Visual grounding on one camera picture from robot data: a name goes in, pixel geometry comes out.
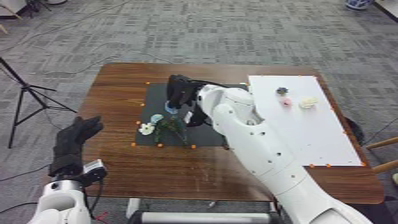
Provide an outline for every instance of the chair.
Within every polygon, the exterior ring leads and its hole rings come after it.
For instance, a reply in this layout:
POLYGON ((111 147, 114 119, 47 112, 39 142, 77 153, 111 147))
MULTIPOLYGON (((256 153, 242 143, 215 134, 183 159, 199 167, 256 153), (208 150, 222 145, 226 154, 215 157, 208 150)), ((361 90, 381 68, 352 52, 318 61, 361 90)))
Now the chair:
MULTIPOLYGON (((372 150, 372 149, 375 149, 375 148, 379 148, 379 147, 382 147, 382 146, 386 146, 386 145, 391 145, 391 144, 395 144, 395 143, 398 143, 398 137, 395 137, 395 138, 384 140, 382 142, 373 143, 372 145, 368 145, 366 149, 372 150)), ((382 165, 375 166, 375 167, 373 167, 373 171, 375 171, 375 173, 379 174, 379 173, 382 173, 382 172, 393 170, 395 168, 398 168, 398 160, 395 160, 395 161, 384 163, 382 165)))

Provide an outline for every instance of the black glove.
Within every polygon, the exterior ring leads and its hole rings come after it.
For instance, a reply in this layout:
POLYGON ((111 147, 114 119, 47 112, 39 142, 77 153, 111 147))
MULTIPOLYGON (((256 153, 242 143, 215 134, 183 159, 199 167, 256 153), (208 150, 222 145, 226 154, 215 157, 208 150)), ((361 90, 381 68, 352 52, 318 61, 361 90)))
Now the black glove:
POLYGON ((79 175, 84 169, 82 150, 86 140, 103 129, 102 117, 84 120, 75 118, 71 126, 57 134, 54 147, 54 163, 50 165, 50 176, 57 174, 79 175))

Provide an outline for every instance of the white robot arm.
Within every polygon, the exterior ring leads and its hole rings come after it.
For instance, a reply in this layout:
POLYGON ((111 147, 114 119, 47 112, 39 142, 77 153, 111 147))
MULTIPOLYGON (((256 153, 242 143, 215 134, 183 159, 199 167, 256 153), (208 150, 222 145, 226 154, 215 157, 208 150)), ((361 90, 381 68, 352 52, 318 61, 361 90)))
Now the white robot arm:
POLYGON ((370 224, 357 210, 322 190, 276 128, 256 114, 251 93, 205 85, 198 104, 226 136, 246 169, 269 187, 295 224, 370 224))

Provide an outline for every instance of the white flower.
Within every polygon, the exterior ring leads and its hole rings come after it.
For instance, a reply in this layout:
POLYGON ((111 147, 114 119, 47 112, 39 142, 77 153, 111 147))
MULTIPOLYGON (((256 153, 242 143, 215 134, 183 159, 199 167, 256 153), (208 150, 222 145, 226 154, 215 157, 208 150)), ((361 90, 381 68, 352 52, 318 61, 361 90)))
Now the white flower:
POLYGON ((317 97, 308 97, 308 98, 302 99, 301 107, 304 109, 310 109, 315 106, 317 103, 318 103, 317 97))
POLYGON ((139 132, 143 135, 150 135, 155 131, 155 126, 151 123, 148 124, 141 124, 141 129, 139 129, 139 132))

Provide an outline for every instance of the small white object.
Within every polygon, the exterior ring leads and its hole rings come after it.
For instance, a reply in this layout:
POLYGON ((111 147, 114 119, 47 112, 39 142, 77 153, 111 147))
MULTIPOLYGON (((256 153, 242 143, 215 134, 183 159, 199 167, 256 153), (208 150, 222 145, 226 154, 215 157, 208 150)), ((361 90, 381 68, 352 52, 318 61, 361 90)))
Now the small white object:
POLYGON ((139 132, 143 135, 150 135, 155 131, 155 126, 151 123, 148 124, 141 124, 141 129, 139 129, 139 132))
POLYGON ((315 106, 315 104, 318 103, 318 99, 317 99, 317 97, 306 97, 304 99, 302 99, 302 102, 301 102, 301 108, 302 109, 310 109, 310 108, 313 108, 313 106, 315 106))
POLYGON ((192 118, 192 112, 189 111, 187 115, 185 115, 185 118, 183 118, 183 121, 185 123, 189 124, 190 123, 190 118, 192 118))
POLYGON ((130 219, 135 211, 141 209, 141 199, 130 198, 128 199, 128 210, 127 210, 127 218, 130 219))

